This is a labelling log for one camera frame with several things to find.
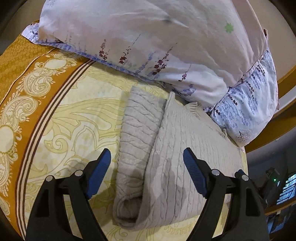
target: pillowcase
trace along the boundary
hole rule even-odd
[[[276,71],[267,49],[255,71],[236,87],[229,88],[210,116],[242,147],[260,134],[277,107]]]
[[[39,41],[214,107],[267,48],[247,0],[47,0]]]

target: cable knit pattern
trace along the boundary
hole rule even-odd
[[[205,118],[200,112],[202,109],[192,111],[192,105],[180,105],[174,93],[170,93],[161,118],[160,99],[140,90],[137,97],[133,91],[120,141],[115,220],[134,231],[169,225],[200,214],[205,199],[196,191],[184,165],[183,150],[190,147],[196,157],[205,160],[211,168],[233,176],[242,168],[240,148],[225,139],[221,130],[207,123],[212,120]]]

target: mattress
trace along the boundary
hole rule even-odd
[[[0,207],[21,236],[45,177],[67,177],[108,148],[111,165],[89,201],[107,239],[187,239],[198,217],[136,232],[112,220],[121,124],[132,86],[168,97],[156,83],[22,36],[0,56]],[[247,172],[245,153],[241,161]],[[80,237],[70,199],[64,199],[72,232]],[[227,213],[224,205],[215,236]]]

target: bed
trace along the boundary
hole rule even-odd
[[[45,177],[69,176],[108,148],[110,168],[90,200],[108,240],[187,239],[198,217],[137,232],[112,220],[119,137],[130,89],[137,86],[163,98],[167,91],[22,36],[0,57],[0,67],[0,207],[22,237]],[[245,153],[241,162],[247,172]],[[68,197],[65,205],[73,234],[80,236]],[[222,232],[227,213],[225,205],[215,235]]]

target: green clover print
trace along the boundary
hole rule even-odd
[[[231,23],[227,23],[225,25],[225,29],[226,29],[226,32],[227,33],[230,33],[231,34],[233,32],[233,25]]]

